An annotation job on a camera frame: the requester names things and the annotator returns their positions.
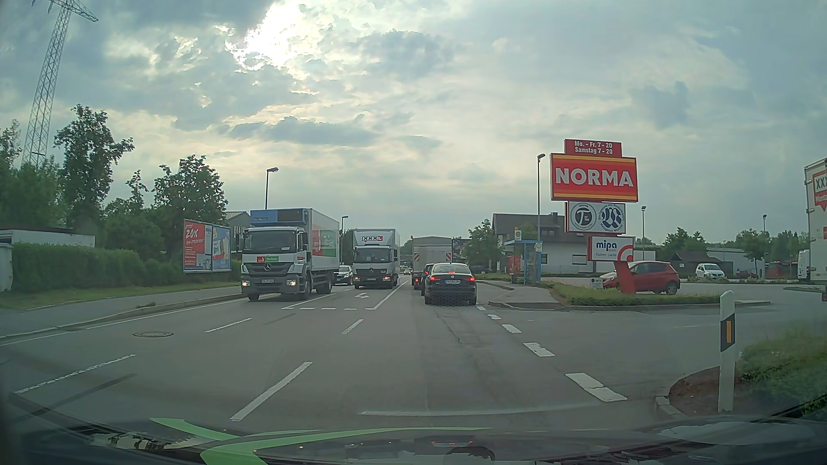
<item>black sedan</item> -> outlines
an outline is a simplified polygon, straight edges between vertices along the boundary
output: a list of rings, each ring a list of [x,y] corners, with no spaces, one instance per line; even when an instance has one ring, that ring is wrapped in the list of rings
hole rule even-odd
[[[476,279],[464,263],[437,263],[425,278],[423,295],[425,304],[435,301],[467,301],[476,305]]]

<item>white truck side panel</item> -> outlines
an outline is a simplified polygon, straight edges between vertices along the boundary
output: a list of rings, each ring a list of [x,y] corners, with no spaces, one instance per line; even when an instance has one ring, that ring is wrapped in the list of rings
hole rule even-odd
[[[339,222],[314,209],[308,209],[308,240],[312,255],[312,270],[338,270]]]
[[[422,272],[428,263],[451,261],[451,246],[413,246],[413,272]]]
[[[810,279],[827,285],[827,163],[804,169],[807,191],[807,232],[810,234]]]

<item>xxxl truck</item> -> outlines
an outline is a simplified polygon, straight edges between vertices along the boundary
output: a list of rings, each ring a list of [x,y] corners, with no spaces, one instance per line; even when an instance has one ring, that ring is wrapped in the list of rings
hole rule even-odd
[[[807,263],[799,260],[799,270],[810,272],[810,281],[827,285],[827,160],[822,159],[804,167],[804,186],[807,191],[807,233],[810,236],[810,254]],[[827,292],[822,290],[822,300]]]
[[[411,271],[411,285],[419,289],[423,278],[425,265],[428,263],[446,263],[452,261],[451,245],[418,245],[413,246],[413,271]]]
[[[399,234],[395,229],[353,230],[353,287],[399,283]]]
[[[339,222],[313,209],[250,211],[241,255],[241,293],[306,300],[330,294],[339,269]]]

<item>street lamp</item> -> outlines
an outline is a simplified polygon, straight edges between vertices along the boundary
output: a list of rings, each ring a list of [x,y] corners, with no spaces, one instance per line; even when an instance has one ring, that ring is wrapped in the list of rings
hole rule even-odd
[[[538,241],[542,241],[542,239],[540,238],[540,160],[542,160],[544,156],[546,156],[546,154],[544,154],[544,153],[541,153],[540,155],[537,156],[537,240]]]
[[[640,207],[640,228],[641,228],[641,235],[640,238],[640,245],[643,246],[643,250],[646,250],[646,244],[643,242],[643,239],[646,238],[646,205],[642,205]]]
[[[273,166],[272,168],[269,168],[267,170],[267,180],[265,181],[265,184],[264,184],[264,209],[265,210],[267,210],[267,197],[268,197],[267,194],[268,194],[268,191],[270,190],[270,173],[275,173],[278,170],[279,170],[279,168],[276,167],[276,166]]]

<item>truck grille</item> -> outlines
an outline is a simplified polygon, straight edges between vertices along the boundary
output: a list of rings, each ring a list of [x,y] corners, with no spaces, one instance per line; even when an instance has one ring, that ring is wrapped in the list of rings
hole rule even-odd
[[[287,276],[292,263],[247,263],[250,276]]]

